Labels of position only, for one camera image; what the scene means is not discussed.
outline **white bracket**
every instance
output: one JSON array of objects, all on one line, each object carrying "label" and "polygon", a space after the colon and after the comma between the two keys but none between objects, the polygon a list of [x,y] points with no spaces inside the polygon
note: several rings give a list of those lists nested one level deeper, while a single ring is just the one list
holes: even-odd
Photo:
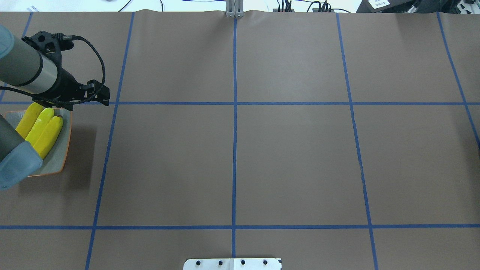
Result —
[{"label": "white bracket", "polygon": [[282,259],[189,259],[183,265],[183,270],[282,270]]},{"label": "white bracket", "polygon": [[243,17],[243,0],[226,0],[227,11],[225,15],[229,18]]}]

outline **blue grid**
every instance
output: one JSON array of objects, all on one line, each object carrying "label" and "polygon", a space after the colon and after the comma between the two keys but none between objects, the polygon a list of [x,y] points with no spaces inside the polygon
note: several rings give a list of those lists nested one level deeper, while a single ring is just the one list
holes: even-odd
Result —
[{"label": "blue grid", "polygon": [[[26,35],[28,27],[30,25],[31,19],[33,16],[33,12],[30,13],[27,24],[24,29],[23,35]],[[372,224],[371,217],[370,217],[370,207],[368,203],[368,194],[367,194],[367,187],[365,184],[365,176],[363,173],[363,164],[361,159],[361,151],[360,151],[360,144],[358,140],[358,133],[357,127],[355,122],[355,114],[354,114],[354,106],[362,106],[362,105],[395,105],[395,106],[402,106],[402,105],[417,105],[417,106],[464,106],[468,119],[470,121],[470,125],[472,131],[474,133],[475,139],[477,141],[478,147],[480,149],[480,140],[477,130],[475,128],[475,124],[473,122],[469,106],[479,106],[480,102],[467,102],[465,95],[463,93],[463,89],[458,78],[455,65],[453,63],[452,57],[450,55],[450,51],[448,48],[448,44],[445,38],[445,33],[442,25],[442,21],[440,18],[440,14],[437,13],[439,27],[442,33],[442,38],[445,45],[445,50],[452,66],[452,71],[454,73],[458,89],[460,91],[460,95],[462,97],[463,102],[355,102],[352,100],[352,95],[350,91],[350,84],[348,79],[348,70],[347,70],[347,62],[345,58],[345,51],[343,46],[343,38],[341,34],[341,25],[339,15],[336,14],[336,21],[338,27],[338,36],[340,42],[340,48],[342,53],[342,61],[345,73],[345,82],[347,86],[348,92],[348,102],[238,102],[237,100],[237,19],[234,19],[233,22],[233,91],[234,91],[234,101],[233,102],[162,102],[162,101],[120,101],[120,93],[121,87],[123,82],[123,75],[125,71],[125,65],[128,56],[128,49],[130,44],[130,38],[132,34],[132,27],[134,22],[135,13],[132,13],[130,27],[128,32],[127,43],[125,47],[125,53],[123,58],[123,64],[120,74],[120,81],[118,92],[115,101],[111,102],[111,105],[114,105],[114,112],[112,123],[110,127],[110,133],[108,138],[108,145],[107,151],[105,155],[105,162],[102,171],[102,177],[100,182],[100,187],[98,191],[97,197],[97,204],[95,210],[95,216],[92,226],[56,226],[56,225],[0,225],[0,230],[91,230],[91,237],[89,248],[87,252],[87,258],[85,263],[85,269],[89,269],[90,259],[93,251],[93,245],[95,240],[95,233],[97,230],[231,230],[232,231],[232,257],[236,255],[236,230],[330,230],[330,229],[361,229],[361,230],[369,230],[370,233],[370,240],[372,246],[372,257],[373,257],[373,264],[375,269],[378,269],[378,262],[375,250],[375,241],[373,236],[374,229],[416,229],[416,228],[480,228],[480,224],[478,223],[449,223],[449,224]],[[3,95],[5,91],[0,93],[0,104],[5,105],[13,105],[13,104],[30,104],[30,102],[24,101],[2,101]],[[98,105],[95,102],[88,102],[83,104],[86,105]],[[107,164],[108,158],[111,148],[111,142],[113,138],[113,132],[115,128],[115,121],[117,117],[117,111],[119,105],[232,105],[234,109],[234,130],[233,130],[233,158],[232,158],[232,167],[233,167],[233,174],[232,174],[232,225],[203,225],[203,226],[100,226],[97,225],[98,221],[98,214],[102,199],[103,187],[105,183],[105,176],[107,172]],[[361,181],[363,187],[363,194],[364,194],[364,201],[365,201],[365,211],[367,215],[368,224],[354,224],[354,225],[237,225],[236,224],[236,173],[237,173],[237,107],[238,106],[250,106],[250,105],[304,105],[304,106],[318,106],[318,105],[345,105],[350,107],[350,114],[352,118],[352,125],[353,125],[353,132],[355,137],[355,144],[357,149],[357,156],[360,166],[361,172]]]}]

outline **yellow banana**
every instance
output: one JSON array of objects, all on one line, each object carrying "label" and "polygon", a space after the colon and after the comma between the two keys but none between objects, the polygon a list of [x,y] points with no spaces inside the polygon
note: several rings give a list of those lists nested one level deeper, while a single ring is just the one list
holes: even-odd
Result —
[{"label": "yellow banana", "polygon": [[43,109],[43,106],[36,102],[28,106],[28,109],[20,120],[20,123],[18,123],[17,128],[15,128],[15,130],[18,132],[18,134],[20,134],[20,136],[22,136],[23,139],[27,138],[28,133],[30,130],[32,130],[36,119]]},{"label": "yellow banana", "polygon": [[54,116],[47,124],[42,134],[33,145],[33,148],[39,156],[44,159],[47,154],[52,149],[55,141],[60,134],[61,128],[63,126],[63,118],[61,115]]},{"label": "yellow banana", "polygon": [[36,141],[42,134],[48,122],[50,121],[50,119],[52,119],[54,115],[55,115],[55,112],[53,111],[52,108],[44,109],[36,119],[35,124],[33,125],[32,130],[30,130],[27,137],[25,138],[25,141],[30,142],[30,144],[32,145],[35,145]]}]

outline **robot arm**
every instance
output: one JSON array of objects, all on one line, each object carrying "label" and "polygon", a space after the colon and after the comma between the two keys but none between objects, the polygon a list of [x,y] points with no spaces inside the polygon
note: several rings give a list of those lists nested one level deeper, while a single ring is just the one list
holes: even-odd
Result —
[{"label": "robot arm", "polygon": [[[61,67],[61,52],[73,48],[74,40],[87,43],[102,65],[102,82],[86,85]],[[105,66],[93,45],[83,37],[38,32],[32,37],[15,37],[0,25],[0,80],[16,88],[0,86],[32,97],[44,107],[73,110],[73,106],[98,101],[108,106],[110,90],[105,83]],[[0,115],[0,190],[8,189],[39,169],[43,161],[29,142]]]}]

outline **white sticker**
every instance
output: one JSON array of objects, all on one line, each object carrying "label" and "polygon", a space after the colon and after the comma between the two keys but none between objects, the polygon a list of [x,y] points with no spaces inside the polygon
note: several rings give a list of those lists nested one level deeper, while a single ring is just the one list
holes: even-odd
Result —
[{"label": "white sticker", "polygon": [[390,4],[388,0],[368,0],[368,3],[370,3],[374,9],[379,9]]}]

